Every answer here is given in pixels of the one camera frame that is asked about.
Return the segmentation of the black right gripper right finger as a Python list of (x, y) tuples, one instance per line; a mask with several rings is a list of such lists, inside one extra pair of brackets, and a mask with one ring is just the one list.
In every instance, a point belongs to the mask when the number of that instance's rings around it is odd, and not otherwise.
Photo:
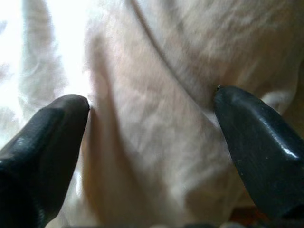
[(304, 218), (304, 140), (273, 108), (234, 86), (216, 91), (214, 111), (254, 204), (269, 218)]

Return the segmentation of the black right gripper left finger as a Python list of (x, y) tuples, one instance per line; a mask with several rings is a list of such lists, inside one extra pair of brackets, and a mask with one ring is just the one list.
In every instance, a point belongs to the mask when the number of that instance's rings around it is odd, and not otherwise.
[(37, 111), (0, 150), (0, 228), (45, 228), (58, 215), (89, 110), (85, 97), (62, 96)]

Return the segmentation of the pink cartoon print blanket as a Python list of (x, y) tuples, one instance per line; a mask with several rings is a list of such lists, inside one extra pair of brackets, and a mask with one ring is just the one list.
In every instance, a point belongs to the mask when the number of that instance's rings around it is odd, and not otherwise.
[(0, 148), (62, 95), (92, 106), (46, 228), (220, 225), (251, 206), (213, 112), (218, 85), (304, 137), (304, 0), (0, 0)]

